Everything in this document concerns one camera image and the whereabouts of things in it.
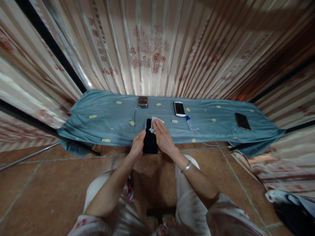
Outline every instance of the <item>hand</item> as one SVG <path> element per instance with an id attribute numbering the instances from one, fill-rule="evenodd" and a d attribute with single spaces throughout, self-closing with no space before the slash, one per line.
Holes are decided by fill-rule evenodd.
<path id="1" fill-rule="evenodd" d="M 145 137 L 145 133 L 146 133 L 145 130 L 143 130 L 136 137 L 134 137 L 129 155 L 132 155 L 137 158 L 142 156 L 143 140 Z"/>
<path id="2" fill-rule="evenodd" d="M 157 136 L 157 145 L 162 152 L 172 158 L 172 156 L 178 152 L 178 148 L 175 146 L 166 126 L 160 120 L 155 120 L 153 122 L 153 127 Z"/>

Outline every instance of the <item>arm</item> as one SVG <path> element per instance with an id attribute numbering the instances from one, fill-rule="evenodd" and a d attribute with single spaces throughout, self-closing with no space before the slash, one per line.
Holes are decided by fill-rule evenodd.
<path id="1" fill-rule="evenodd" d="M 98 191 L 84 212 L 85 215 L 105 218 L 114 210 L 129 174 L 142 155 L 144 137 L 145 131 L 142 131 L 134 138 L 130 153 Z"/>
<path id="2" fill-rule="evenodd" d="M 183 170 L 189 161 L 174 145 L 166 126 L 159 120 L 155 120 L 153 126 L 159 148 Z M 219 199 L 218 187 L 193 164 L 185 172 L 185 177 L 207 209 Z"/>

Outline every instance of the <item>black frame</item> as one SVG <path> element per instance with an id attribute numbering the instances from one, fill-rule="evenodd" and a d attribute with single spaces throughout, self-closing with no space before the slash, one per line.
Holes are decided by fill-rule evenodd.
<path id="1" fill-rule="evenodd" d="M 80 89 L 80 91 L 82 93 L 85 93 L 87 91 L 85 85 L 83 84 L 83 82 L 81 81 L 79 76 L 76 74 L 75 70 L 72 68 L 71 64 L 69 63 L 69 61 L 67 60 L 67 58 L 63 54 L 62 50 L 58 46 L 57 42 L 54 40 L 53 36 L 48 31 L 47 27 L 45 26 L 45 24 L 41 20 L 40 16 L 37 14 L 36 10 L 32 6 L 32 4 L 30 3 L 30 1 L 29 0 L 15 0 L 15 1 L 18 4 L 18 6 L 21 8 L 23 13 L 26 15 L 28 20 L 32 23 L 34 28 L 37 30 L 37 32 L 40 34 L 40 36 L 43 38 L 43 40 L 45 41 L 47 46 L 50 48 L 50 50 L 57 57 L 57 59 L 59 60 L 61 65 L 64 67 L 65 71 L 69 74 L 69 76 L 71 77 L 73 82 L 76 84 L 76 86 Z M 286 82 L 287 80 L 289 80 L 292 76 L 294 76 L 295 74 L 299 73 L 300 71 L 302 71 L 303 69 L 305 69 L 306 67 L 311 65 L 314 61 L 315 61 L 315 55 L 312 55 L 306 61 L 304 61 L 299 66 L 297 66 L 295 69 L 291 70 L 288 74 L 286 74 L 281 79 L 279 79 L 276 83 L 274 83 L 273 85 L 271 85 L 270 87 L 265 89 L 263 92 L 258 94 L 250 102 L 254 103 L 254 102 L 258 101 L 259 99 L 261 99 L 262 97 L 264 97 L 265 95 L 270 93 L 272 90 L 277 88 L 279 85 L 281 85 L 284 82 Z M 57 138 L 60 138 L 60 139 L 65 140 L 67 142 L 71 142 L 71 143 L 83 148 L 84 150 L 89 151 L 90 153 L 92 153 L 94 155 L 100 156 L 99 153 L 90 149 L 86 144 L 84 144 L 82 142 L 75 141 L 75 140 L 70 140 L 70 139 L 67 139 L 67 138 L 64 138 L 64 137 L 58 135 L 56 129 L 48 126 L 47 124 L 45 124 L 45 123 L 41 122 L 40 120 L 28 115 L 27 113 L 17 109 L 16 107 L 10 105 L 9 103 L 6 103 L 5 101 L 3 101 L 1 99 L 0 99 L 0 109 L 1 109 L 1 111 L 19 119 L 25 123 L 28 123 L 28 124 L 38 128 L 38 129 L 41 129 L 41 130 L 43 130 L 43 131 L 45 131 L 45 132 L 47 132 L 47 133 L 49 133 L 49 134 L 51 134 Z M 286 133 L 297 131 L 297 130 L 300 130 L 302 128 L 312 126 L 314 124 L 315 124 L 315 120 L 304 123 L 302 125 L 298 125 L 298 126 L 289 128 L 286 130 Z M 240 144 L 236 147 L 233 147 L 230 150 L 232 151 L 235 149 L 243 149 L 246 147 L 250 147 L 254 144 L 256 144 L 256 143 L 244 143 L 244 144 Z"/>

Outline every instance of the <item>white smartphone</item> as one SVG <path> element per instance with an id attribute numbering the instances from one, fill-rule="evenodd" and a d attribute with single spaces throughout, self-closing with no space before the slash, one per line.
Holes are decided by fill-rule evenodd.
<path id="1" fill-rule="evenodd" d="M 182 102 L 174 102 L 174 113 L 178 117 L 186 117 L 184 105 Z"/>

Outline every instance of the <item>grout line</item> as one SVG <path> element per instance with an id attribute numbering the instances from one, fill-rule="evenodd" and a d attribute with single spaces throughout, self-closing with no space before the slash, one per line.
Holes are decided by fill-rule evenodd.
<path id="1" fill-rule="evenodd" d="M 268 225 L 266 227 L 261 227 L 260 229 L 263 230 L 263 231 L 266 231 L 268 229 L 274 229 L 274 228 L 278 228 L 278 227 L 281 227 L 281 226 L 283 226 L 283 223 L 282 222 L 278 222 L 278 223 L 274 223 L 274 224 Z"/>
<path id="2" fill-rule="evenodd" d="M 112 167 L 111 167 L 111 170 L 113 170 L 113 166 L 114 166 L 114 162 L 115 162 L 115 154 L 116 154 L 116 150 L 117 150 L 117 146 L 115 147 L 115 150 L 114 150 L 114 157 L 113 157 L 113 161 L 112 161 Z"/>
<path id="3" fill-rule="evenodd" d="M 104 155 L 104 156 L 90 156 L 90 157 L 75 157 L 75 158 L 63 158 L 63 159 L 52 159 L 52 160 L 43 160 L 43 162 L 57 162 L 57 161 L 73 161 L 73 160 L 85 160 L 85 159 L 97 159 L 97 158 L 109 158 L 109 157 L 118 157 L 118 156 L 126 156 L 127 153 L 116 154 L 116 148 L 114 150 L 114 155 Z M 187 151 L 197 151 L 197 150 L 215 150 L 220 149 L 219 147 L 204 147 L 204 148 L 193 148 L 193 149 L 182 149 L 181 152 Z M 41 161 L 24 161 L 17 163 L 17 165 L 30 164 L 30 163 L 40 163 Z M 8 163 L 1 163 L 0 166 L 5 166 Z"/>
<path id="4" fill-rule="evenodd" d="M 221 149 L 220 149 L 220 151 L 221 151 L 222 155 L 224 156 L 226 162 L 229 164 L 229 167 L 230 167 L 230 169 L 232 170 L 232 172 L 233 172 L 233 174 L 234 174 L 236 180 L 238 181 L 238 183 L 240 184 L 241 188 L 243 189 L 243 191 L 244 191 L 246 197 L 247 197 L 248 200 L 249 200 L 249 203 L 250 203 L 250 204 L 252 205 L 252 207 L 254 208 L 254 210 L 255 210 L 255 212 L 257 213 L 257 215 L 258 215 L 260 221 L 262 222 L 263 226 L 264 226 L 264 227 L 267 227 L 266 224 L 265 224 L 265 222 L 264 222 L 263 219 L 261 218 L 261 216 L 260 216 L 258 210 L 256 209 L 254 203 L 252 202 L 252 200 L 250 199 L 249 195 L 247 194 L 247 192 L 246 192 L 246 190 L 245 190 L 243 184 L 241 183 L 240 179 L 238 178 L 237 174 L 235 173 L 233 167 L 231 166 L 229 160 L 226 158 L 225 154 L 223 153 L 223 151 L 222 151 Z"/>
<path id="5" fill-rule="evenodd" d="M 37 173 L 38 169 L 42 166 L 44 159 L 47 157 L 48 153 L 50 152 L 51 148 L 47 151 L 47 153 L 45 154 L 44 158 L 42 159 L 42 161 L 40 162 L 40 164 L 35 168 L 35 170 L 33 171 L 32 175 L 29 177 L 29 179 L 26 181 L 26 183 L 24 184 L 21 192 L 19 193 L 19 195 L 17 195 L 17 197 L 14 199 L 14 201 L 11 203 L 9 209 L 7 210 L 7 212 L 4 214 L 4 216 L 0 219 L 0 224 L 2 224 L 2 222 L 4 221 L 5 217 L 11 212 L 14 204 L 17 202 L 17 200 L 22 196 L 24 190 L 27 188 L 27 186 L 29 185 L 29 183 L 32 181 L 32 179 L 34 178 L 35 174 Z"/>

